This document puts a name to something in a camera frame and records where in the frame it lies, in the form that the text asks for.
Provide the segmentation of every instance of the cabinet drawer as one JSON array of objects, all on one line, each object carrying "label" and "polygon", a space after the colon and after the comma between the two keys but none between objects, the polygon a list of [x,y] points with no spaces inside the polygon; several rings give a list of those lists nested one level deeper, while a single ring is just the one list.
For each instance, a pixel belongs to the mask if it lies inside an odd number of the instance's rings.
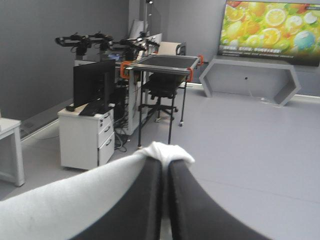
[{"label": "cabinet drawer", "polygon": [[112,111],[105,113],[99,119],[98,133],[104,129],[108,124],[112,123],[111,119],[113,118]]},{"label": "cabinet drawer", "polygon": [[106,125],[98,134],[98,148],[111,136],[113,132],[114,126],[112,126],[112,122],[109,122],[109,124]]},{"label": "cabinet drawer", "polygon": [[99,156],[98,156],[98,164],[99,166],[105,165],[115,151],[115,133],[103,143],[103,145],[99,148]]}]

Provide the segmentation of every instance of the large display screen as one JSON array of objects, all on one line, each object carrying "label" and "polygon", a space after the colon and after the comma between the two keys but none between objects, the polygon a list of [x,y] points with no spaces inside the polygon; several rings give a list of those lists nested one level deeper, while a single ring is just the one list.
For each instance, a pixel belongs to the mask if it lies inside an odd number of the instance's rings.
[{"label": "large display screen", "polygon": [[320,4],[227,0],[218,55],[319,66]]}]

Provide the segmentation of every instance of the floor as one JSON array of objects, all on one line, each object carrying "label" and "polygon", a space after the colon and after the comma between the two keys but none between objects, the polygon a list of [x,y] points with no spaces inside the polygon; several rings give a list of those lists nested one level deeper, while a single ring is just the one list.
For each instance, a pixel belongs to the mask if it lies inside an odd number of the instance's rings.
[{"label": "floor", "polygon": [[[295,96],[277,107],[235,94],[207,98],[194,87],[185,110],[171,143],[195,158],[191,171],[215,201],[273,239],[320,239],[320,99]],[[168,122],[146,124],[142,144],[166,143]],[[82,172],[60,167],[58,134],[56,122],[22,143],[26,183],[0,181],[0,200]],[[137,149],[137,132],[126,147],[112,160]]]}]

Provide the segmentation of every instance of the white filing cabinet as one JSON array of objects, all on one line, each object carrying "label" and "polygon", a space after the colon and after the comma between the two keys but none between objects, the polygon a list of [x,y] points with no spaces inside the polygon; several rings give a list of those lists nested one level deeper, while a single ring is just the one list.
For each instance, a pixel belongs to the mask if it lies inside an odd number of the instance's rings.
[{"label": "white filing cabinet", "polygon": [[114,154],[113,109],[105,114],[80,116],[84,107],[58,113],[63,167],[94,169],[106,164]]}]

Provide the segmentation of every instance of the black monitor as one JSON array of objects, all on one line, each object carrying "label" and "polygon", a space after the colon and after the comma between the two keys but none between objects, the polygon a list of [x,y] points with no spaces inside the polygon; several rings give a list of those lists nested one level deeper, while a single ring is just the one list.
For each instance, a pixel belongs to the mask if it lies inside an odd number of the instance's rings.
[{"label": "black monitor", "polygon": [[102,107],[98,112],[93,110],[89,116],[107,112],[110,94],[115,89],[115,67],[114,59],[73,67],[73,107],[88,103],[94,108]]}]

